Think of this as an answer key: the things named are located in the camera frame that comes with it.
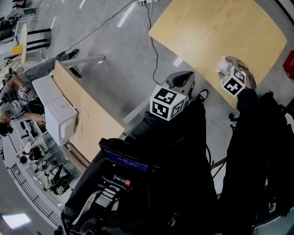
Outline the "white microwave oven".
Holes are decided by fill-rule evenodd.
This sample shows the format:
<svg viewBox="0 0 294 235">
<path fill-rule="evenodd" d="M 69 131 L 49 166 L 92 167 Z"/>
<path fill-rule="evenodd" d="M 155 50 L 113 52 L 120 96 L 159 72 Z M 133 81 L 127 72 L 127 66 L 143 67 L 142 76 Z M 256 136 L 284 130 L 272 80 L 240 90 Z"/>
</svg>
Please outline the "white microwave oven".
<svg viewBox="0 0 294 235">
<path fill-rule="evenodd" d="M 32 84 L 44 105 L 47 131 L 58 145 L 64 145 L 74 134 L 77 111 L 50 75 L 36 79 Z"/>
</svg>

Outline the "chest-mounted monitor screen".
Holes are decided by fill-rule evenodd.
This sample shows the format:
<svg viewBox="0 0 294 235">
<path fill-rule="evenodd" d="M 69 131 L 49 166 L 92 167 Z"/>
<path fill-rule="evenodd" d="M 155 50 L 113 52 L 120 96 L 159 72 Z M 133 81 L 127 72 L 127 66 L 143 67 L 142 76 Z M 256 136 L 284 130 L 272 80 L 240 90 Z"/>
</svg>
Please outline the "chest-mounted monitor screen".
<svg viewBox="0 0 294 235">
<path fill-rule="evenodd" d="M 106 159 L 132 170 L 147 172 L 148 165 L 137 159 L 135 153 L 123 140 L 101 138 L 99 146 Z"/>
</svg>

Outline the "person's left forearm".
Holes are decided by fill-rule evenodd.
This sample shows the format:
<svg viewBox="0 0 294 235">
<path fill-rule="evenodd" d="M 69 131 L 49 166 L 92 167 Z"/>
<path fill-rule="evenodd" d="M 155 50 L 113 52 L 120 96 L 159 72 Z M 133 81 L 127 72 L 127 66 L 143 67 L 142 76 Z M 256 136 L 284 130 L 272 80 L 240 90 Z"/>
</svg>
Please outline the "person's left forearm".
<svg viewBox="0 0 294 235">
<path fill-rule="evenodd" d="M 145 112 L 143 120 L 126 136 L 125 141 L 137 148 L 172 147 L 189 132 L 190 115 L 183 111 L 170 121 Z"/>
</svg>

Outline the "red box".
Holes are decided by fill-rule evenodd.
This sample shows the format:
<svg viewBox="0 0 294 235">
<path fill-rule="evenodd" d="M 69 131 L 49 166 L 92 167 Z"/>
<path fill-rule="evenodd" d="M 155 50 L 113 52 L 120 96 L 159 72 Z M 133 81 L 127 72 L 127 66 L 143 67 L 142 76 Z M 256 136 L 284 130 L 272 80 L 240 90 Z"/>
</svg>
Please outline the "red box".
<svg viewBox="0 0 294 235">
<path fill-rule="evenodd" d="M 292 50 L 283 64 L 286 75 L 294 80 L 294 50 Z"/>
</svg>

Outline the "person's right forearm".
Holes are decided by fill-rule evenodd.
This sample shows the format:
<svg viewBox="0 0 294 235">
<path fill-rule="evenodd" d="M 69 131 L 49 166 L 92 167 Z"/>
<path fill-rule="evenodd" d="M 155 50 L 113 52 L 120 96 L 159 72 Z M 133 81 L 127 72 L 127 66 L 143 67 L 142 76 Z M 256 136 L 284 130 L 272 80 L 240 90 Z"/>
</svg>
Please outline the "person's right forearm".
<svg viewBox="0 0 294 235">
<path fill-rule="evenodd" d="M 269 184 L 259 98 L 248 88 L 238 96 L 240 116 L 227 149 L 220 196 L 226 206 L 233 208 L 258 207 L 264 201 L 265 184 Z"/>
</svg>

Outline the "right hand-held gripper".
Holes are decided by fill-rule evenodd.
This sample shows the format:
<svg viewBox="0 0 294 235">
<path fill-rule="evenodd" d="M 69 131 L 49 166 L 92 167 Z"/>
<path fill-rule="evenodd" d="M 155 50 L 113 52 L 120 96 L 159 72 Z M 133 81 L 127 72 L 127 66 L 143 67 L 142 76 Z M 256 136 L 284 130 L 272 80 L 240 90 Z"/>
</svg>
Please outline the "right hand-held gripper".
<svg viewBox="0 0 294 235">
<path fill-rule="evenodd" d="M 238 94 L 245 88 L 246 73 L 240 71 L 235 66 L 231 66 L 226 73 L 219 71 L 218 75 L 221 78 L 221 87 L 232 97 L 238 96 Z"/>
</svg>

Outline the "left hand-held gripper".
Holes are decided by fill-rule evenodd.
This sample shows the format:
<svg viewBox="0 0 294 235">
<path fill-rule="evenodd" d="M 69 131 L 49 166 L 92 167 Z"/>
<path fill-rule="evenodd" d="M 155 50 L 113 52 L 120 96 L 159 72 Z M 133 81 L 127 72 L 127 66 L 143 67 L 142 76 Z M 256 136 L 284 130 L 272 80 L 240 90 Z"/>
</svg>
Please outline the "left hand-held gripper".
<svg viewBox="0 0 294 235">
<path fill-rule="evenodd" d="M 193 71 L 170 74 L 161 85 L 155 87 L 150 97 L 150 113 L 166 121 L 173 119 L 184 109 L 194 81 Z"/>
</svg>

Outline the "round white table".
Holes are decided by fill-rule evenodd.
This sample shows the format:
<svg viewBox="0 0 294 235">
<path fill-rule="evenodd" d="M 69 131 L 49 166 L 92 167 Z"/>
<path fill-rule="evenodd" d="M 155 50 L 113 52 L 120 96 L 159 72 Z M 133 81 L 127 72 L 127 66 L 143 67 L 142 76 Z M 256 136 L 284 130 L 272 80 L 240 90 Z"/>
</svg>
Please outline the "round white table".
<svg viewBox="0 0 294 235">
<path fill-rule="evenodd" d="M 24 23 L 20 33 L 19 44 L 22 46 L 22 53 L 21 53 L 21 63 L 24 64 L 26 60 L 26 53 L 27 53 L 27 37 L 28 37 L 28 29 L 27 24 Z"/>
</svg>

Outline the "square wooden table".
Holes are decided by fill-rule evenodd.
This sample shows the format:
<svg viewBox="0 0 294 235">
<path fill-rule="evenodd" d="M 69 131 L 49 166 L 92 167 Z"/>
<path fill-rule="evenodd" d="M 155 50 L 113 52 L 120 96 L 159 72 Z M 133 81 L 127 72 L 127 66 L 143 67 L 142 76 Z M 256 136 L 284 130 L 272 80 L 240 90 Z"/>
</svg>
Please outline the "square wooden table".
<svg viewBox="0 0 294 235">
<path fill-rule="evenodd" d="M 260 83 L 287 43 L 254 0 L 172 0 L 149 36 L 193 67 L 234 108 L 237 99 L 221 88 L 216 72 L 222 57 L 244 62 Z"/>
</svg>

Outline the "person's black jacket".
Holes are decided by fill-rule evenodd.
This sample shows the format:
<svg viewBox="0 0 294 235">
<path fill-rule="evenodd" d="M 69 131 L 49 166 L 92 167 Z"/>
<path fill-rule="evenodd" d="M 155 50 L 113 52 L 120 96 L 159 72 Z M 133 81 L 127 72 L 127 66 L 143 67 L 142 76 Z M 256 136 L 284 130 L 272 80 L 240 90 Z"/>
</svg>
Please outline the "person's black jacket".
<svg viewBox="0 0 294 235">
<path fill-rule="evenodd" d="M 92 160 L 71 193 L 54 235 L 175 235 L 193 229 L 192 215 L 216 201 L 206 144 L 205 97 L 185 106 L 188 135 L 172 147 L 137 148 L 146 173 L 105 158 Z"/>
</svg>

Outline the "long wooden table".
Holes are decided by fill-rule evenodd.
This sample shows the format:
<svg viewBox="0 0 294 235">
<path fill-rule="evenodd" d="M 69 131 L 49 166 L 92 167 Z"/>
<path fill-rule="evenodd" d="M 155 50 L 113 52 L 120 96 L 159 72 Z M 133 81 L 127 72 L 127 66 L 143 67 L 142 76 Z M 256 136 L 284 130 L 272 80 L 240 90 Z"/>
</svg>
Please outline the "long wooden table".
<svg viewBox="0 0 294 235">
<path fill-rule="evenodd" d="M 73 73 L 59 61 L 55 63 L 53 80 L 78 112 L 75 132 L 69 141 L 91 162 L 101 149 L 101 138 L 118 138 L 124 127 L 78 84 Z"/>
</svg>

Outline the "person's right hand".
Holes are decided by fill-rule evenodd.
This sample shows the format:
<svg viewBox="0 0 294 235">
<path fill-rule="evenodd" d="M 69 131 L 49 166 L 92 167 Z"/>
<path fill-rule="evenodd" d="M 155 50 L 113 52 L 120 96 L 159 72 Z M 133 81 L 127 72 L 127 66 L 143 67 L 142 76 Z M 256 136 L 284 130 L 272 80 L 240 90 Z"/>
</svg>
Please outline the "person's right hand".
<svg viewBox="0 0 294 235">
<path fill-rule="evenodd" d="M 254 79 L 254 75 L 249 71 L 247 65 L 233 56 L 226 56 L 225 59 L 233 66 L 235 66 L 238 70 L 246 73 L 246 87 L 255 90 L 256 82 Z"/>
</svg>

